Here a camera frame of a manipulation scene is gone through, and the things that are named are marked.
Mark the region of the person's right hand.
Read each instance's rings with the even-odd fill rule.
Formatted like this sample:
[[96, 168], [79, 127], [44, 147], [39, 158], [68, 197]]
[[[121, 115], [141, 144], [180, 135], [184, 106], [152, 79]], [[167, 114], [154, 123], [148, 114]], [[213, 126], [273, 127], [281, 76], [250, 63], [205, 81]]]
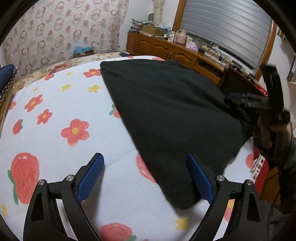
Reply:
[[275, 147], [283, 150], [292, 142], [292, 125], [271, 125], [267, 118], [261, 116], [253, 139], [254, 146], [258, 149], [268, 150]]

